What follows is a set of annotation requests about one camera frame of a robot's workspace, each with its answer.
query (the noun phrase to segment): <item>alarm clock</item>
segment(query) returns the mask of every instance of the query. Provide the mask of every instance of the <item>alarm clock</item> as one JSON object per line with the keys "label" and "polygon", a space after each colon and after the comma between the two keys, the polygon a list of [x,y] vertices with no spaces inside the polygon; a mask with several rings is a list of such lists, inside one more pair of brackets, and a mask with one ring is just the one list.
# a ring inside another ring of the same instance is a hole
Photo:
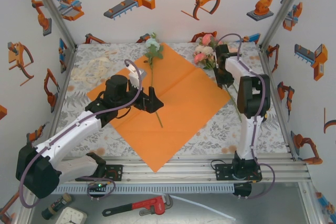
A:
{"label": "alarm clock", "polygon": [[86,213],[75,208],[66,207],[57,219],[56,224],[84,224],[86,218]]}

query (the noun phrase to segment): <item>conveyor belt illustration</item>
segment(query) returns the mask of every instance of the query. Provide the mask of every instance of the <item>conveyor belt illustration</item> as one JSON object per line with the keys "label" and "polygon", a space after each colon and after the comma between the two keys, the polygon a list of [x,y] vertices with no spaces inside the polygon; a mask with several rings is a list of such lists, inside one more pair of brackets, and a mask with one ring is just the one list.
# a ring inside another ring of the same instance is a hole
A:
{"label": "conveyor belt illustration", "polygon": [[328,50],[324,44],[321,44],[315,52],[295,44],[294,52],[299,58],[310,63],[310,66],[314,69],[315,81],[318,81],[324,75],[324,63],[328,60]]}
{"label": "conveyor belt illustration", "polygon": [[155,0],[124,0],[120,4],[104,12],[104,16],[108,18],[113,18],[113,20],[115,20],[115,18],[120,17],[121,14],[126,14],[126,11],[132,10],[132,8],[140,6],[154,9]]}

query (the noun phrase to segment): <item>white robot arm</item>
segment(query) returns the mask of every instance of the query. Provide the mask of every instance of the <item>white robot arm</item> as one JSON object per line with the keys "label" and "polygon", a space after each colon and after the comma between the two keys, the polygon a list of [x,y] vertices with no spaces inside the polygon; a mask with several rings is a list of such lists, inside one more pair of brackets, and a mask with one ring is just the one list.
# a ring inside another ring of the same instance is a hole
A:
{"label": "white robot arm", "polygon": [[242,114],[238,148],[230,170],[224,173],[236,180],[248,177],[261,180],[260,166],[256,162],[255,140],[266,111],[270,108],[269,76],[252,73],[242,58],[238,58],[235,53],[229,53],[227,45],[216,47],[216,58],[218,68],[214,72],[218,86],[230,86],[234,81],[239,83],[237,106]]}
{"label": "white robot arm", "polygon": [[16,178],[20,180],[21,191],[25,185],[38,198],[44,198],[58,184],[82,176],[103,177],[106,162],[94,153],[71,161],[61,160],[83,139],[116,118],[119,109],[134,106],[153,113],[163,107],[153,87],[149,87],[148,95],[141,88],[146,72],[129,62],[132,64],[127,66],[129,80],[121,75],[112,76],[106,81],[106,90],[89,103],[72,123],[36,147],[27,144],[20,150]]}
{"label": "white robot arm", "polygon": [[[254,77],[253,74],[250,73],[251,69],[249,68],[250,71],[245,69],[242,64],[247,66],[242,59],[237,59],[237,56],[230,57],[226,59],[225,62],[225,69],[232,74],[234,80],[239,84],[240,83],[240,78],[241,77]],[[252,141],[252,136],[253,136],[253,131],[254,131],[254,117],[251,116],[250,118],[247,118],[244,112],[242,113],[241,117],[241,131],[240,131],[240,141],[237,147],[237,154],[239,158],[245,159],[245,160],[250,160],[254,159],[252,156],[252,149],[251,149],[251,141]],[[262,120],[264,119],[263,116],[258,115],[257,116],[257,127],[256,127],[256,132],[254,133],[256,137],[258,137],[259,129]]]}

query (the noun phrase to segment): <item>white rose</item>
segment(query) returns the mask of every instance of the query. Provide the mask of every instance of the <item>white rose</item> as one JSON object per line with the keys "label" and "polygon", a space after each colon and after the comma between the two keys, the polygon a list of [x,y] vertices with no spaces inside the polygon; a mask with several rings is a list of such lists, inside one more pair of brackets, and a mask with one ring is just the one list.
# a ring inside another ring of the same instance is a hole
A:
{"label": "white rose", "polygon": [[204,48],[204,46],[199,45],[199,46],[196,47],[195,52],[202,52],[203,48]]}
{"label": "white rose", "polygon": [[212,47],[204,47],[201,52],[204,53],[205,55],[213,55],[214,54],[214,51],[213,51]]}

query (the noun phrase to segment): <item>orange paper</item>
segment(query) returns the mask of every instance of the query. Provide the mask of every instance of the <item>orange paper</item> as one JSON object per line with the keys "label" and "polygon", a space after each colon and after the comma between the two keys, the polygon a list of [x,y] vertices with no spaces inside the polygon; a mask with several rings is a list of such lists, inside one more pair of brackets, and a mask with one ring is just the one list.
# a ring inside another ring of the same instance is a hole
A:
{"label": "orange paper", "polygon": [[[154,59],[154,84],[156,96],[164,103],[158,110],[163,124],[161,128],[155,113],[149,114],[133,108],[130,113],[111,121],[112,126],[135,152],[157,172],[174,154],[202,128],[228,101],[229,95],[221,90],[205,74],[181,57],[168,45],[163,44],[163,59]],[[151,69],[146,56],[135,64],[147,72],[143,80],[144,92],[148,93]],[[128,77],[123,69],[118,74]],[[105,83],[87,95],[94,100],[105,90]],[[126,109],[119,111],[123,115]]]}

